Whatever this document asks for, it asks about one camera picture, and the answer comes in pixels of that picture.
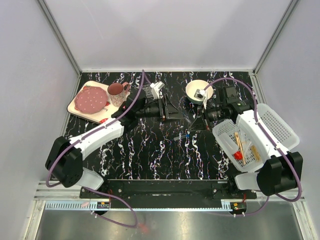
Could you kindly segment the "blue cap tube horizontal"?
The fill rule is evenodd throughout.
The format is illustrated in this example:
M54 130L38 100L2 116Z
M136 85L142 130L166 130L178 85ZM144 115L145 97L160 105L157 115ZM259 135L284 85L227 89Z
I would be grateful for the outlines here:
M189 134L179 135L177 137L174 137L173 140L174 141L178 141L178 140L180 141L182 139L188 138L189 136L190 136Z

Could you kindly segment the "wooden test tube clamp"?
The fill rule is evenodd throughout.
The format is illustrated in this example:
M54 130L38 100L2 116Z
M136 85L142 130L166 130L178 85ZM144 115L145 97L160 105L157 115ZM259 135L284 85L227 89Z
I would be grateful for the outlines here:
M235 136L235 140L237 142L237 145L238 145L238 147L240 149L240 152L241 152L241 155L242 155L243 164L245 165L246 164L246 159L245 159L245 154L244 154L244 151L243 151L243 146L242 146L242 143L241 143L241 140L240 140L239 133L235 132L234 136Z

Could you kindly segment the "white wash bottle red cap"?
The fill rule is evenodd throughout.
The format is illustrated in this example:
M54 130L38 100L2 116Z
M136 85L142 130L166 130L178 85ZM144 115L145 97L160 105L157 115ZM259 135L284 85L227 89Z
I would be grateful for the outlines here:
M240 148L238 146L237 143L235 143L232 138L227 134L227 133L222 133L220 135L220 138L223 142L223 144L226 147L226 150L232 154L232 156L236 159L236 160L242 160L243 159L243 155L240 152Z

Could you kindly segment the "blue cap tube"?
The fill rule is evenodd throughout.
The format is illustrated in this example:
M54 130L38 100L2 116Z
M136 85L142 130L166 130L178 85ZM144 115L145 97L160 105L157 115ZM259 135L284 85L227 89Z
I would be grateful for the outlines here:
M189 109L185 109L185 108L180 108L179 109L180 113L183 116L183 119L186 120L189 124L191 124L191 118L190 118L190 111Z

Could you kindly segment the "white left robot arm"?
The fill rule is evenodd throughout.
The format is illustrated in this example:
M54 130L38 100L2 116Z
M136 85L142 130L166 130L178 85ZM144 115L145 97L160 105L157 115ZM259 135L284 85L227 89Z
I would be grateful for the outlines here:
M97 198L108 193L103 177L83 166L83 161L104 144L118 139L138 125L140 118L176 121L184 118L167 96L149 101L145 96L128 96L119 109L97 127L70 139L58 137L45 163L49 176L54 176L65 188L78 185L90 188Z

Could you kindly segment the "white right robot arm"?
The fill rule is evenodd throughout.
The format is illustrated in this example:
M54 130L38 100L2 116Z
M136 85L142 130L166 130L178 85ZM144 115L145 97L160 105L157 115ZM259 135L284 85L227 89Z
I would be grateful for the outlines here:
M204 81L196 80L185 90L187 98L199 105L191 128L211 131L239 171L227 185L230 197L239 198L245 190L280 196L295 188L301 196L303 157L291 151L300 140L274 110L240 100L231 86L221 90L222 104L213 108L207 106L213 88Z

